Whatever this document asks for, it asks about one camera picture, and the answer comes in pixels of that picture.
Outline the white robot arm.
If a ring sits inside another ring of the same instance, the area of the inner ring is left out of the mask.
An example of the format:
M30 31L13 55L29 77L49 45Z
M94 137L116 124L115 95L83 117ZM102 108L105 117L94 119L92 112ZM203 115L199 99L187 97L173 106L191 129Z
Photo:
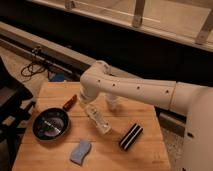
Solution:
M94 101L100 92L141 101L187 117L184 171L213 171L213 87L176 81L110 75L104 61L94 62L80 77L79 100Z

